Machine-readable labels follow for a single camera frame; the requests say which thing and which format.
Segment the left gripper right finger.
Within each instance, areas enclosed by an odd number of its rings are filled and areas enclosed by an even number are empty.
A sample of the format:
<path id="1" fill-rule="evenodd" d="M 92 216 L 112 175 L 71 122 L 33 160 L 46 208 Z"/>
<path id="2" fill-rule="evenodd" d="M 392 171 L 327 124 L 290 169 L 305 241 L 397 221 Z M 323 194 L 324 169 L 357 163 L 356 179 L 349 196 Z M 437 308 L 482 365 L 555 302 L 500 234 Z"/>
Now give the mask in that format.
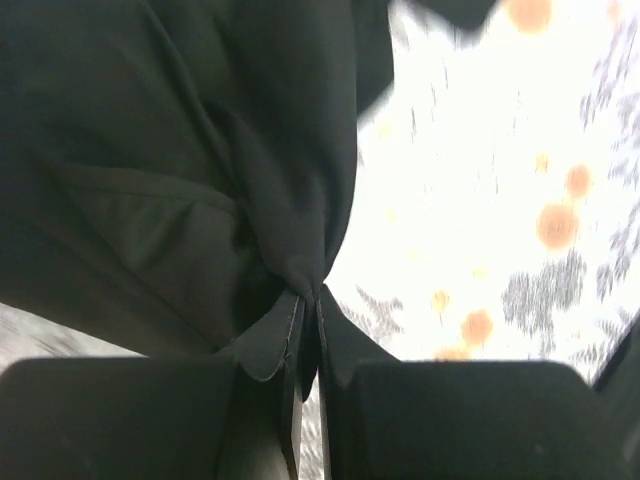
<path id="1" fill-rule="evenodd" d="M 316 305 L 329 479 L 635 479 L 623 413 L 547 361 L 403 362 Z"/>

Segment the black t-shirt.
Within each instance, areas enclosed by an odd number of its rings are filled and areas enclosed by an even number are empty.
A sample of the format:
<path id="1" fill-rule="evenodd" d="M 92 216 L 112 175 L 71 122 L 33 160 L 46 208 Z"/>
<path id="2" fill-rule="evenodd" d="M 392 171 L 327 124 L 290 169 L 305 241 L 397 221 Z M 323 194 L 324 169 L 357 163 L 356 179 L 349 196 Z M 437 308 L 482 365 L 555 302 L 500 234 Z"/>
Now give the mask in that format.
<path id="1" fill-rule="evenodd" d="M 1 300 L 308 394 L 389 1 L 5 1 Z"/>

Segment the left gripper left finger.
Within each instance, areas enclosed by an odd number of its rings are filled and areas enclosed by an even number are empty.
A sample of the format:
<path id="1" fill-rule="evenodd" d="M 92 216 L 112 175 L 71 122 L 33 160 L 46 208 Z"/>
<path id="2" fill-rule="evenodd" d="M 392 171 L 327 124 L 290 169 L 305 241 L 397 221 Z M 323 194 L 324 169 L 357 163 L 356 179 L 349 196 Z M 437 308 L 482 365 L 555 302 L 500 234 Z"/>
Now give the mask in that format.
<path id="1" fill-rule="evenodd" d="M 293 479 L 305 304 L 216 354 L 38 358 L 1 377 L 5 479 Z"/>

